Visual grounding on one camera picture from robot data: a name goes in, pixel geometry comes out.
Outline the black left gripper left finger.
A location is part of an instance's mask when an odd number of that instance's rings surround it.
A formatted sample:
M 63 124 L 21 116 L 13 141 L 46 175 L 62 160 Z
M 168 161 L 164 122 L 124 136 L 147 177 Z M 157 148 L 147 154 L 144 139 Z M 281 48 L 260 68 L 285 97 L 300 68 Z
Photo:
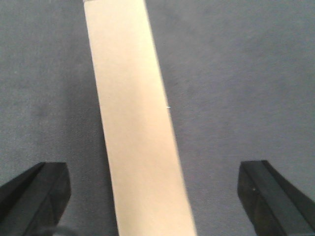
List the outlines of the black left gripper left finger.
M 65 162 L 41 162 L 0 187 L 2 236 L 52 236 L 71 196 Z

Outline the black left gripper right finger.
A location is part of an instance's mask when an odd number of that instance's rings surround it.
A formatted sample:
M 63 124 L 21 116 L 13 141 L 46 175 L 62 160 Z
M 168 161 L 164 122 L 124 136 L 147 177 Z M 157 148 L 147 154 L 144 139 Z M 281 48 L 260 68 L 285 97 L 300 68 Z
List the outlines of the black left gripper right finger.
M 315 203 L 267 160 L 243 161 L 238 197 L 258 236 L 313 236 Z

